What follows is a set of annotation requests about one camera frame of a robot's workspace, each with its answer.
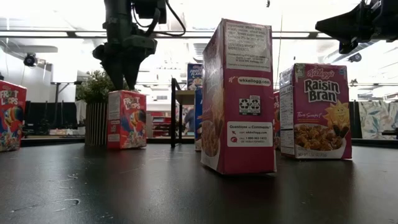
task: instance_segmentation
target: potted plant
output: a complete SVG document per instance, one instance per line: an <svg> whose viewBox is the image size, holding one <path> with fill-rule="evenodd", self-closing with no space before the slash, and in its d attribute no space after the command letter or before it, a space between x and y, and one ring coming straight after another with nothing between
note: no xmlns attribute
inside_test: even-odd
<svg viewBox="0 0 398 224"><path fill-rule="evenodd" d="M89 75L87 81L76 88L76 100L84 100L87 103L85 144L102 146L106 144L108 93L116 89L105 71L96 70L87 74Z"/></svg>

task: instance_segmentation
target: wooden shelf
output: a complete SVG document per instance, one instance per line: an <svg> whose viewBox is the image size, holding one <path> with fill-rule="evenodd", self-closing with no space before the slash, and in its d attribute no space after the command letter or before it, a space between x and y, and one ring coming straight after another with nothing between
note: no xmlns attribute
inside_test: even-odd
<svg viewBox="0 0 398 224"><path fill-rule="evenodd" d="M194 90L177 90L175 92L175 99L181 105L193 105L195 101L195 91Z"/></svg>

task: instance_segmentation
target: black table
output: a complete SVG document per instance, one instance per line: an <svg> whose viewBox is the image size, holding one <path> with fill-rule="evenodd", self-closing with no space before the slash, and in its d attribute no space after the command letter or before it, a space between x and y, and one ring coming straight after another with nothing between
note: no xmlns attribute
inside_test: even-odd
<svg viewBox="0 0 398 224"><path fill-rule="evenodd" d="M397 223L398 150L223 177L193 145L0 153L0 223Z"/></svg>

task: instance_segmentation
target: cereal box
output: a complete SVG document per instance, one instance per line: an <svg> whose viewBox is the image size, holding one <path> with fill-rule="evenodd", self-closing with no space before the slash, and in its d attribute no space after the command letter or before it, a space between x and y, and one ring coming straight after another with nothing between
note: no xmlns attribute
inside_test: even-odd
<svg viewBox="0 0 398 224"><path fill-rule="evenodd" d="M0 100L0 152L18 150L21 147L26 88L0 81Z"/></svg>
<svg viewBox="0 0 398 224"><path fill-rule="evenodd" d="M274 93L274 149L280 150L279 92Z"/></svg>
<svg viewBox="0 0 398 224"><path fill-rule="evenodd" d="M108 95L108 149L145 147L146 96L133 91Z"/></svg>
<svg viewBox="0 0 398 224"><path fill-rule="evenodd" d="M202 89L195 90L195 150L201 151Z"/></svg>
<svg viewBox="0 0 398 224"><path fill-rule="evenodd" d="M203 51L201 162L222 174L275 171L271 27L223 19Z"/></svg>
<svg viewBox="0 0 398 224"><path fill-rule="evenodd" d="M202 86L202 70L203 66L199 63L189 63L187 72L187 88L188 90L196 90Z"/></svg>
<svg viewBox="0 0 398 224"><path fill-rule="evenodd" d="M347 68L296 63L280 74L280 150L300 159L350 159Z"/></svg>

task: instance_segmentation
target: sun logo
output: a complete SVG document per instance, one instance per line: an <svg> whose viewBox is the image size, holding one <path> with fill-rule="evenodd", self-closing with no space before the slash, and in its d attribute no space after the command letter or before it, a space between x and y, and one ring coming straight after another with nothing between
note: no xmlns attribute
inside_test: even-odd
<svg viewBox="0 0 398 224"><path fill-rule="evenodd" d="M349 127L349 109L348 103L341 103L340 100L337 100L336 105L330 104L329 108L326 108L325 111L328 114L324 115L323 118L328 120L329 128L333 128L333 125L337 125L340 129L343 127Z"/></svg>

